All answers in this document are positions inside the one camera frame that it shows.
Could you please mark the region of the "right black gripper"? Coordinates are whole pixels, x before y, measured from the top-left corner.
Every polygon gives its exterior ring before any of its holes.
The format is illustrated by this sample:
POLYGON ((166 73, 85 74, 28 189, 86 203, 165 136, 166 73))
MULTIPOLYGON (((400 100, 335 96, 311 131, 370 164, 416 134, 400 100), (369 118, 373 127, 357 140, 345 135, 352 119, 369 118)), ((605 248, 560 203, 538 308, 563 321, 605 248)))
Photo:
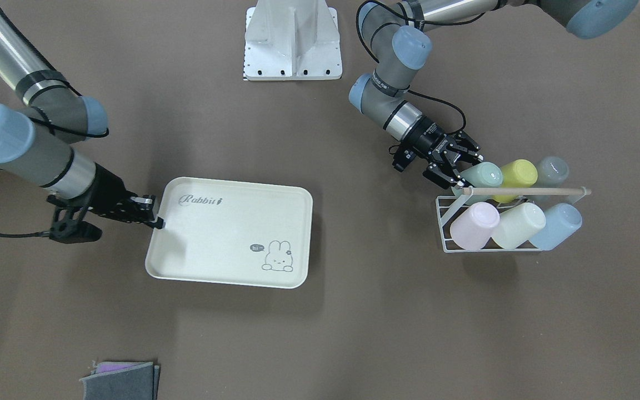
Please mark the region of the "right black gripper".
POLYGON ((163 229, 164 220, 160 216, 150 219, 137 216, 137 208, 153 209, 157 205, 155 195, 130 192, 122 179, 102 166, 96 166, 92 184, 81 195, 91 212, 115 221, 137 223, 152 229, 163 229))

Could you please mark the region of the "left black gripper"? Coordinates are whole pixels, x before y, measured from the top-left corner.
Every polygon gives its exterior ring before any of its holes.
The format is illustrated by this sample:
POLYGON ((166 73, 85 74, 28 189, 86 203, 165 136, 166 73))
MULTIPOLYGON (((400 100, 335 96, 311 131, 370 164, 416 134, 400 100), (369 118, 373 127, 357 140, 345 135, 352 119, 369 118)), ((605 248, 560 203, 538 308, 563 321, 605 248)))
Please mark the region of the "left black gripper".
POLYGON ((429 119, 422 117, 406 135, 406 165, 421 159, 427 163, 424 178, 442 189, 465 187, 465 180, 445 172, 458 162, 475 166, 483 162, 481 147, 465 131, 447 134, 429 119))

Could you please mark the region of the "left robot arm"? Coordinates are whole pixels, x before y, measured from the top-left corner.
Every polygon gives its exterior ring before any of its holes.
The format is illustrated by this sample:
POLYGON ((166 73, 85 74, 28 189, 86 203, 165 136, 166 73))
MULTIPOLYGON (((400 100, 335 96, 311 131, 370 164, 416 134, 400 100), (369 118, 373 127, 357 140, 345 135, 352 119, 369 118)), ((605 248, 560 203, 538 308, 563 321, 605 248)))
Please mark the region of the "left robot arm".
POLYGON ((364 116, 396 140, 393 167, 403 171, 415 159, 427 162, 425 178, 443 189, 470 187, 460 162, 483 162, 480 146, 463 128, 446 132, 406 100, 417 73, 432 51, 428 31, 460 26, 504 7, 524 1, 400 1, 386 5, 364 2, 356 13, 356 30, 363 48, 376 62, 373 72, 353 84, 348 98, 364 116))

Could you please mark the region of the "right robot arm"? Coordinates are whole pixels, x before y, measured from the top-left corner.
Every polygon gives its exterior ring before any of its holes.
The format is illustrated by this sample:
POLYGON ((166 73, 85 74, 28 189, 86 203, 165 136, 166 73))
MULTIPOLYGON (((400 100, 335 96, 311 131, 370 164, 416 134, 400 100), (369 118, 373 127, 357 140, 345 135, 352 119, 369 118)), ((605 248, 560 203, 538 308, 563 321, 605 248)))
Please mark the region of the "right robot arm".
POLYGON ((23 102, 0 104, 0 171, 48 192, 55 212, 48 231, 58 241, 94 241, 101 231, 87 213, 154 229, 163 227, 153 195, 124 182, 73 147, 109 135, 107 112, 83 96, 13 25, 0 7, 0 76, 23 102))

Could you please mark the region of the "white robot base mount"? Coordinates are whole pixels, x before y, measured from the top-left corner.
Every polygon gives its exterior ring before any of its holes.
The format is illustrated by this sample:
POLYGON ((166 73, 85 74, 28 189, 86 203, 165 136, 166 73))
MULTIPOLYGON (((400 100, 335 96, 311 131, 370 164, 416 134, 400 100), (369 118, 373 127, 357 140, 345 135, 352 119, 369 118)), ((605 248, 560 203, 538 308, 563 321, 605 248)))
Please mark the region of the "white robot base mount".
POLYGON ((246 81, 343 76, 338 13, 325 1, 259 1, 246 10, 246 81))

